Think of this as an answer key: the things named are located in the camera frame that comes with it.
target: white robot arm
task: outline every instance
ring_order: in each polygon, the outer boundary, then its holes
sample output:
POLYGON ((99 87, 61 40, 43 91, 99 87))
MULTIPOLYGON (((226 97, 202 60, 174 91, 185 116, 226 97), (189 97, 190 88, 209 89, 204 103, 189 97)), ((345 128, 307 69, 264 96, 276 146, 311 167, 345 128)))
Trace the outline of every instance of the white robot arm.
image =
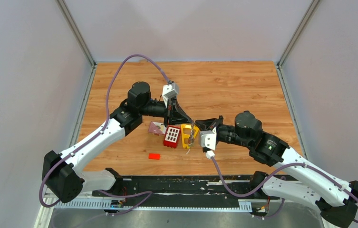
MULTIPOLYGON (((134 83, 128 91, 127 99, 110 115, 108 121, 61 153, 50 151, 46 154, 43 179, 56 163, 64 159, 64 162, 60 163, 49 175, 45 181, 46 185, 63 203, 73 200, 81 192, 111 189, 119 176, 117 172, 111 168, 98 172, 84 172, 83 168, 104 149, 139 126, 142 123, 142 115, 162 117, 166 125, 191 123, 191 118, 177 102, 177 94, 176 83, 170 82, 163 88, 163 101, 157 101, 151 99, 149 84, 134 83)), ((262 123, 248 111, 238 114, 234 122, 234 126, 224 125, 222 116, 218 119, 195 121, 195 125, 201 130, 199 143, 208 158, 214 156, 212 151, 215 150, 218 142, 225 142, 248 148, 249 155, 256 161, 275 168, 303 163, 304 166, 290 166, 283 169, 303 185, 275 177, 268 178, 267 175, 254 178, 260 179, 260 182, 264 181, 265 184, 261 187, 264 194, 292 200, 313 208, 326 220, 339 227, 349 226, 355 217, 357 206, 344 189, 358 198, 357 181, 347 182, 321 170, 300 156, 287 143, 264 132, 261 127, 262 123), (342 186, 342 189, 336 187, 321 174, 307 169, 306 166, 314 167, 330 176, 342 186), (340 215, 344 215, 347 222, 340 223, 337 220, 340 215)))
MULTIPOLYGON (((217 119, 196 120, 200 129, 199 144, 208 159, 215 156, 218 142, 235 144, 249 149, 249 155, 256 161, 270 167, 281 169, 302 184, 280 180, 266 173, 256 172, 252 179, 256 188, 261 188, 267 196, 276 196, 308 206, 318 212, 330 223, 348 227, 354 220, 358 207, 358 181, 345 181, 337 178, 299 155, 280 138, 262 130, 262 123, 249 111, 239 113, 234 126, 223 124, 223 117, 217 119)), ((213 159, 222 180, 222 174, 213 159)), ((246 194, 231 192, 234 196, 246 197, 246 194)))

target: gray wall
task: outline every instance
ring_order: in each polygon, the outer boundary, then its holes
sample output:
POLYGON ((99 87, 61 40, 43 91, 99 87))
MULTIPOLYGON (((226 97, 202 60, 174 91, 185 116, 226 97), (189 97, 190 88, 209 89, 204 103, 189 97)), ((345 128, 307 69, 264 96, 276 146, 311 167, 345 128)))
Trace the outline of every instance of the gray wall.
POLYGON ((277 61, 310 2, 66 0, 96 61, 277 61))
POLYGON ((323 0, 283 69, 310 160, 358 180, 358 0, 323 0))
POLYGON ((0 227, 32 227, 43 156, 67 147, 90 74, 56 2, 0 1, 0 227))

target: wooden floor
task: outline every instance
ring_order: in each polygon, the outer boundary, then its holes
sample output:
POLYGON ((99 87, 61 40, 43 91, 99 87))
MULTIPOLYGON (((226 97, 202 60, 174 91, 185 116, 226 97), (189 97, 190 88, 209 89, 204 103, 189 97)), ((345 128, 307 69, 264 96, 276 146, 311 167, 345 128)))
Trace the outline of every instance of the wooden floor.
MULTIPOLYGON (((108 84, 120 63, 100 63, 89 96, 80 131, 83 139, 105 120, 105 97, 108 84)), ((291 117, 273 62, 160 62, 160 67, 180 87, 180 106, 194 120, 224 116, 224 123, 233 125, 235 116, 249 110, 263 122, 263 129, 287 141, 300 153, 291 117)), ((109 107, 112 112, 127 98, 131 85, 146 81, 153 98, 159 98, 164 78, 155 67, 144 61, 127 63, 113 84, 109 107)), ((216 174, 200 146, 186 155, 179 146, 163 146, 163 137, 148 133, 150 121, 161 118, 144 116, 144 122, 124 139, 114 143, 85 168, 99 171, 112 167, 120 174, 216 174), (148 159, 149 153, 161 154, 160 160, 148 159)), ((240 146, 218 143, 216 160, 223 174, 253 174, 272 171, 249 157, 240 146)))

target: small red piece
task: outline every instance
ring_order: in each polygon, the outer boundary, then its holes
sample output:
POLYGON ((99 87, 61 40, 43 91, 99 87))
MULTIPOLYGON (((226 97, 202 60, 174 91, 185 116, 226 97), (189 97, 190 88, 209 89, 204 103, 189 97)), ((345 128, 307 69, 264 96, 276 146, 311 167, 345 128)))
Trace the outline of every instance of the small red piece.
POLYGON ((155 160, 159 160, 161 158, 161 155, 158 153, 150 153, 148 156, 149 159, 155 159, 155 160))
POLYGON ((179 136, 179 127, 168 126, 165 133, 164 146, 176 148, 179 143, 179 136))

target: yellow container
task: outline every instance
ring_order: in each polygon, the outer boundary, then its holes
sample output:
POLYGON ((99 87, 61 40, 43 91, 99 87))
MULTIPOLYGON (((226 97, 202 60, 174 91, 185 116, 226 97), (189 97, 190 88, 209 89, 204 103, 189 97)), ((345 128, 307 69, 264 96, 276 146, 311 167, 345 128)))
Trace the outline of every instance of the yellow container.
MULTIPOLYGON (((185 149, 190 149, 189 138, 191 134, 191 125, 189 124, 181 124, 180 125, 181 133, 182 133, 182 146, 185 149)), ((194 138, 196 137, 199 129, 197 126, 194 126, 194 138)))

